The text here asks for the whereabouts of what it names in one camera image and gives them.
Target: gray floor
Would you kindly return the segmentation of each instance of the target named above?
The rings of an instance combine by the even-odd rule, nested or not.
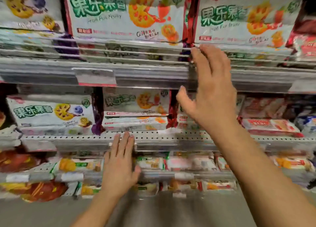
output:
[[[315,194],[307,193],[315,202]],[[0,223],[5,227],[66,227],[91,200],[63,197],[46,203],[0,201]],[[116,207],[109,227],[255,227],[241,193],[212,194],[175,199],[168,194],[139,200],[125,196]]]

